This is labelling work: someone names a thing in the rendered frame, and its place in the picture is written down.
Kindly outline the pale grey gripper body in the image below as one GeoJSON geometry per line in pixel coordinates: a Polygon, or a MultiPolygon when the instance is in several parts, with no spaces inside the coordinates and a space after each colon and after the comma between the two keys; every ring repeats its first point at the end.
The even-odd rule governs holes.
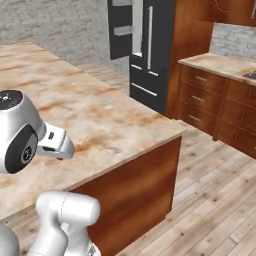
{"type": "Polygon", "coordinates": [[[57,159],[71,159],[74,151],[74,144],[66,133],[51,132],[38,143],[36,153],[57,159]]]}

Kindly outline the brown wooden island counter base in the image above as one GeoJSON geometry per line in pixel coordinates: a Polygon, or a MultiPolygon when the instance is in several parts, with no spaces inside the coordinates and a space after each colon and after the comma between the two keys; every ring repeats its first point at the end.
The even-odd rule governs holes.
{"type": "Polygon", "coordinates": [[[88,232],[102,256],[115,256],[171,211],[180,146],[176,138],[74,190],[100,202],[88,232]]]}

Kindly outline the black fridge drawer front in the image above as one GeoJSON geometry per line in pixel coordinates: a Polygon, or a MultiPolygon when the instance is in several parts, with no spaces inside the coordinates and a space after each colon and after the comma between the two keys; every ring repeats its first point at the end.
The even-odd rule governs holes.
{"type": "Polygon", "coordinates": [[[139,75],[133,77],[131,83],[135,83],[157,93],[157,96],[154,97],[130,84],[130,96],[133,99],[160,114],[166,112],[167,82],[163,78],[153,75],[139,75]]]}

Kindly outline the black fridge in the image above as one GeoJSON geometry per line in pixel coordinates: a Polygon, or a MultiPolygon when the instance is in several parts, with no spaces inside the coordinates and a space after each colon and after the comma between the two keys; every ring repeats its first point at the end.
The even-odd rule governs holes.
{"type": "Polygon", "coordinates": [[[166,112],[176,0],[107,0],[110,58],[129,58],[129,95],[166,112]]]}

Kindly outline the black fridge door with shelves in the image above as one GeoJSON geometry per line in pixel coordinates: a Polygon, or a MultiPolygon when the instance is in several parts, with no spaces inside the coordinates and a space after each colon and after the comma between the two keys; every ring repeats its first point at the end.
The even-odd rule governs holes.
{"type": "Polygon", "coordinates": [[[110,59],[129,56],[132,50],[132,0],[107,0],[110,59]]]}

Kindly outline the brown wooden drawer cabinets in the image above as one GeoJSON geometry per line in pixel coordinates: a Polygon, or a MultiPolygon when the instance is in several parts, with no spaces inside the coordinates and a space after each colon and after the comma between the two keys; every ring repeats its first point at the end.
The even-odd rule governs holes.
{"type": "Polygon", "coordinates": [[[183,66],[175,118],[256,159],[256,85],[183,66]]]}

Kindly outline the tall brown wooden cabinet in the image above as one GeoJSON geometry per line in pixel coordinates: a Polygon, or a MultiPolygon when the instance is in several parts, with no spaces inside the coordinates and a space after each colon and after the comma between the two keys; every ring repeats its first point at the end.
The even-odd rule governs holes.
{"type": "Polygon", "coordinates": [[[170,54],[166,116],[174,117],[178,99],[180,59],[207,53],[210,48],[213,24],[199,21],[200,0],[176,0],[170,54]]]}

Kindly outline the brown wooden wall cupboard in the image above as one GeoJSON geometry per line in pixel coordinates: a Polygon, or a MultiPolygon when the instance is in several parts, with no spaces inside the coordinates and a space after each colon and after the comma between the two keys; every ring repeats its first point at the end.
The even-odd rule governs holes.
{"type": "Polygon", "coordinates": [[[256,0],[198,0],[198,19],[256,27],[256,0]]]}

